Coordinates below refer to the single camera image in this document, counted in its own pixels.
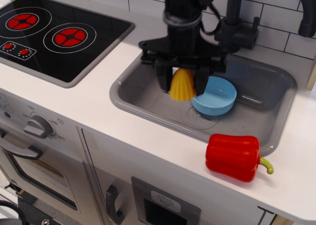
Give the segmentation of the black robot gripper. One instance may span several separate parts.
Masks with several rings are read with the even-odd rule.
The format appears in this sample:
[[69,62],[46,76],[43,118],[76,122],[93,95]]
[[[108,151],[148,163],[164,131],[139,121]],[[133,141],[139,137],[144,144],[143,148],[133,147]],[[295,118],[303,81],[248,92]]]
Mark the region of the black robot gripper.
[[[194,82],[196,95],[204,93],[208,77],[214,71],[225,72],[228,51],[202,38],[202,22],[194,25],[167,26],[167,36],[143,40],[139,47],[143,50],[142,60],[146,63],[160,61],[164,65],[196,69]],[[156,74],[161,89],[170,91],[171,66],[156,66]]]

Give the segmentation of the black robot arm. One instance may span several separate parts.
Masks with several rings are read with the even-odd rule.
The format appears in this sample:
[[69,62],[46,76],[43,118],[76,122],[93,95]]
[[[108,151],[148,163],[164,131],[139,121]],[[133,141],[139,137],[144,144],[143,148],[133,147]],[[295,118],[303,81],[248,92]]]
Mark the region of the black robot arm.
[[200,34],[204,30],[202,11],[210,8],[215,15],[219,14],[213,1],[165,0],[163,21],[167,36],[139,42],[142,62],[153,65],[164,91],[171,88],[174,67],[193,73],[197,95],[204,93],[211,74],[226,70],[227,49],[207,42]]

